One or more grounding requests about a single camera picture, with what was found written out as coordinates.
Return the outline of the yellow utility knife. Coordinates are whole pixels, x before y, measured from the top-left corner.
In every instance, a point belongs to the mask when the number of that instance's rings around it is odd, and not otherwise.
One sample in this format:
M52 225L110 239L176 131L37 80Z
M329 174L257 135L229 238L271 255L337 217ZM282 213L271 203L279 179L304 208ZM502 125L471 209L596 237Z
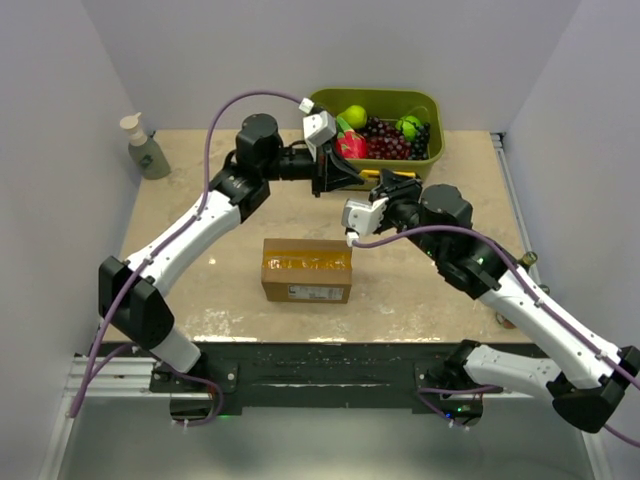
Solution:
M359 175L366 181L366 182L372 182L372 181L377 181L381 178L381 174L384 173L385 171L389 171L389 170L375 170L375 169L363 169L359 172ZM403 177L407 177L407 178L417 178L418 175L415 172L410 172L410 171L393 171L392 172L394 175L400 175Z

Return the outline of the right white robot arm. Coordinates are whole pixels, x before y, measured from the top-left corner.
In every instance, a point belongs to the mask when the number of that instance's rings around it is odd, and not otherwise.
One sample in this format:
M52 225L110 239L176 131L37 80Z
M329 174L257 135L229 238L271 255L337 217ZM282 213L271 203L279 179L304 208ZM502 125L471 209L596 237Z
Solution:
M435 264L445 282L514 324L544 353L535 360L464 340L429 373L445 393L491 387L551 403L570 425L605 428L639 373L639 350L618 347L580 324L538 285L524 263L472 228L472 205L451 185L384 169L370 200L383 201L378 232L394 229Z

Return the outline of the brown cardboard express box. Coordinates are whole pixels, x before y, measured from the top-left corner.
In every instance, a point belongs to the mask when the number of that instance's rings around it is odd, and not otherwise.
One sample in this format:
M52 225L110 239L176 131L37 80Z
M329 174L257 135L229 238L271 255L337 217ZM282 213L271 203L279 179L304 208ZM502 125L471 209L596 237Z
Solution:
M270 302L346 304L352 249L344 240L267 238L261 285Z

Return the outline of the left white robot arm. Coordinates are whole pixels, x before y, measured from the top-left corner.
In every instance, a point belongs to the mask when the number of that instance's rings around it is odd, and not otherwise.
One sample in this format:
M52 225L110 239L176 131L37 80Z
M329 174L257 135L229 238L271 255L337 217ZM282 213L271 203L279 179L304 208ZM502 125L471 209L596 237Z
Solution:
M207 380L203 353L176 327L166 296L196 259L265 202L271 182L310 181L314 196L363 184L338 143L349 127L322 110L304 117L302 141L285 145L274 117L247 117L196 204L126 260L110 257L100 265L104 321L172 368L171 378L183 391L200 390Z

